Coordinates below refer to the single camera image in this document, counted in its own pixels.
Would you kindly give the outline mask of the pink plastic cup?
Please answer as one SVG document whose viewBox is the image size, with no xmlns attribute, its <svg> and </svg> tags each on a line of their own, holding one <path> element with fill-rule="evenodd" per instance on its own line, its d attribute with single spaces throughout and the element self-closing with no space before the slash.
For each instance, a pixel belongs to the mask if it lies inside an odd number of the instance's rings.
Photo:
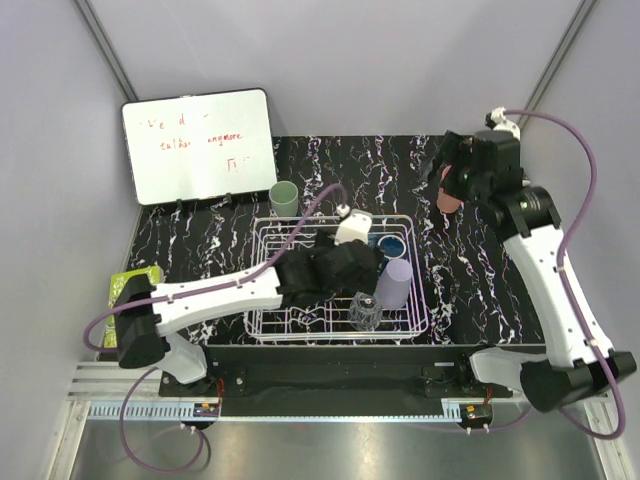
<svg viewBox="0 0 640 480">
<path fill-rule="evenodd" d="M 464 204 L 462 200 L 455 198 L 444 190 L 444 180 L 447 177 L 450 169 L 451 166 L 448 165 L 442 171 L 438 195 L 436 199 L 436 206 L 443 214 L 453 214 Z"/>
</svg>

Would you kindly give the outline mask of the lilac plastic cup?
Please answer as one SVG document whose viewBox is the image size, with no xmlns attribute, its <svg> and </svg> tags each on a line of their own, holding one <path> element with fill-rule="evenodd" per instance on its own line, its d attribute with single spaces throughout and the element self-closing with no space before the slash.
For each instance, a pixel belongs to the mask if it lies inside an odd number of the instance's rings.
<svg viewBox="0 0 640 480">
<path fill-rule="evenodd" d="M 402 308 L 408 300 L 412 280 L 413 269 L 407 260 L 390 260 L 381 273 L 374 292 L 382 309 Z"/>
</svg>

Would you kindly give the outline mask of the clear glass cup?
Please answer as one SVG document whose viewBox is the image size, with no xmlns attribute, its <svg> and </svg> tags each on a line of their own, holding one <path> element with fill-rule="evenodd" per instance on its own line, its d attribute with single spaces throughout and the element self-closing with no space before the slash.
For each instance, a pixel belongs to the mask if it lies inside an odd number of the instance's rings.
<svg viewBox="0 0 640 480">
<path fill-rule="evenodd" d="M 357 331 L 375 331 L 381 323 L 382 306 L 374 296 L 358 292 L 349 307 L 349 322 Z"/>
</svg>

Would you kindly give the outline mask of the green plastic cup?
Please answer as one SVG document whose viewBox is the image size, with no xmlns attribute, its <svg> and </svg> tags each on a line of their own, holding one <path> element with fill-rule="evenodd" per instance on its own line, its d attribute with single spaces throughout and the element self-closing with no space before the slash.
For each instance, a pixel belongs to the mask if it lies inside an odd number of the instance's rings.
<svg viewBox="0 0 640 480">
<path fill-rule="evenodd" d="M 299 208 L 298 188 L 290 181 L 279 181 L 269 190 L 271 209 L 277 217 L 296 217 Z"/>
</svg>

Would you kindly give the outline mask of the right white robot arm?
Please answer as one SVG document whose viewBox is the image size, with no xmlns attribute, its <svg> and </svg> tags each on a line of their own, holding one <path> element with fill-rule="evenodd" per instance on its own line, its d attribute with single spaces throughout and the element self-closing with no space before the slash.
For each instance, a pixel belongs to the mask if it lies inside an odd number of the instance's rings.
<svg viewBox="0 0 640 480">
<path fill-rule="evenodd" d="M 637 370 L 632 353 L 618 351 L 595 319 L 566 253 L 561 219 L 550 194 L 527 186 L 516 134 L 485 130 L 444 134 L 425 175 L 438 179 L 439 208 L 472 204 L 514 262 L 542 327 L 546 351 L 524 354 L 486 347 L 454 371 L 454 384 L 476 396 L 489 383 L 520 391 L 540 412 L 602 394 L 608 380 Z"/>
</svg>

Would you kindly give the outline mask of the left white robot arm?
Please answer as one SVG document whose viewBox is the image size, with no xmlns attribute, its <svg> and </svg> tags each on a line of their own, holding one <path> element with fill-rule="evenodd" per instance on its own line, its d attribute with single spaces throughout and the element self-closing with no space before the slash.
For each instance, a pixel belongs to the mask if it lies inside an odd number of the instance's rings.
<svg viewBox="0 0 640 480">
<path fill-rule="evenodd" d="M 122 369 L 155 367 L 196 396 L 215 386 L 204 349 L 181 330 L 254 310 L 306 308 L 343 291 L 373 294 L 383 255 L 366 239 L 336 243 L 325 231 L 309 248 L 281 250 L 247 270 L 187 283 L 153 285 L 130 278 L 114 305 L 116 356 Z"/>
</svg>

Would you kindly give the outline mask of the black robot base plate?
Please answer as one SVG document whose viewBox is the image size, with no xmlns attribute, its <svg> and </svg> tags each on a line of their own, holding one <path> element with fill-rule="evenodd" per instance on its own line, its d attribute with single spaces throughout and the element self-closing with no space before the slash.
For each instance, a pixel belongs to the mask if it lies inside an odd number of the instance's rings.
<svg viewBox="0 0 640 480">
<path fill-rule="evenodd" d="M 162 397 L 255 395 L 275 387 L 389 389 L 441 396 L 508 398 L 508 390 L 476 380 L 468 363 L 477 346 L 455 345 L 215 345 L 206 347 L 208 376 L 182 385 L 161 376 Z"/>
</svg>

